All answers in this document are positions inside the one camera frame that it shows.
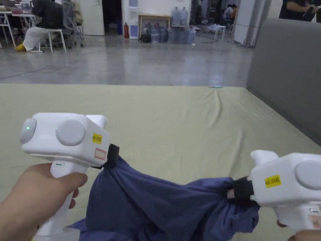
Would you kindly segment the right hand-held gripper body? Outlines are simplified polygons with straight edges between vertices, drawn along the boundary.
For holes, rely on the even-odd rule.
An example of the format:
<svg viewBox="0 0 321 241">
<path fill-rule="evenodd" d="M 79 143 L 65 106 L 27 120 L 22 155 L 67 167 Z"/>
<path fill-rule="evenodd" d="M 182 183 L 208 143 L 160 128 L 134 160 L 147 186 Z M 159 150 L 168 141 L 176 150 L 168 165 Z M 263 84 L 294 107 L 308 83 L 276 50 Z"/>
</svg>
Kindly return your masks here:
<svg viewBox="0 0 321 241">
<path fill-rule="evenodd" d="M 251 153 L 255 167 L 234 180 L 231 198 L 272 208 L 280 224 L 294 231 L 321 229 L 321 156 L 275 152 Z"/>
</svg>

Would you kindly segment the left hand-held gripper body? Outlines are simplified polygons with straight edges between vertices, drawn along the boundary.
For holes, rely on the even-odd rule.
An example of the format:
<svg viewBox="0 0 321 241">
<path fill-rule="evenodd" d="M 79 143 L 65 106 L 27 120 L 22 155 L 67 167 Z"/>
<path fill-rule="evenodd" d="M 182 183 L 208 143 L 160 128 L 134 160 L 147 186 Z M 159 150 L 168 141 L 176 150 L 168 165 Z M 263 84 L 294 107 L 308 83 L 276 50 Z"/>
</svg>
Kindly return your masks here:
<svg viewBox="0 0 321 241">
<path fill-rule="evenodd" d="M 103 115 L 36 113 L 23 124 L 22 150 L 51 161 L 50 173 L 55 178 L 114 167 L 119 147 L 111 144 L 106 123 Z"/>
</svg>

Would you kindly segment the person's right hand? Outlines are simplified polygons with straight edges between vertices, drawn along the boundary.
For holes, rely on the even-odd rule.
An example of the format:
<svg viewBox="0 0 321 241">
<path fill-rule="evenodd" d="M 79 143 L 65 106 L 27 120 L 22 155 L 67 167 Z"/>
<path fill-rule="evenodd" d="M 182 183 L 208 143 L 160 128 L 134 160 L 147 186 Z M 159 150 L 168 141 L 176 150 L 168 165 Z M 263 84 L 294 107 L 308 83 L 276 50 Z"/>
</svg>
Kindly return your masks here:
<svg viewBox="0 0 321 241">
<path fill-rule="evenodd" d="M 320 241 L 321 230 L 301 230 L 291 236 L 288 241 Z"/>
</svg>

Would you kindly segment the person's left hand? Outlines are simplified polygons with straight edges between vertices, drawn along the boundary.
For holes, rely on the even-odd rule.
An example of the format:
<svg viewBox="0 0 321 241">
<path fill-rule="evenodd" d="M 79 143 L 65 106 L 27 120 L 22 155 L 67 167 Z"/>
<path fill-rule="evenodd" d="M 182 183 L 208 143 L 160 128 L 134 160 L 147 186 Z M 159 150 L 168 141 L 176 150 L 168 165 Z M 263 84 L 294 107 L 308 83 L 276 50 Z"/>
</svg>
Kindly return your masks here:
<svg viewBox="0 0 321 241">
<path fill-rule="evenodd" d="M 43 163 L 27 168 L 1 203 L 1 241 L 31 241 L 37 228 L 63 206 L 70 194 L 68 208 L 75 207 L 79 188 L 88 176 L 76 172 L 55 178 L 50 167 L 51 164 Z"/>
</svg>

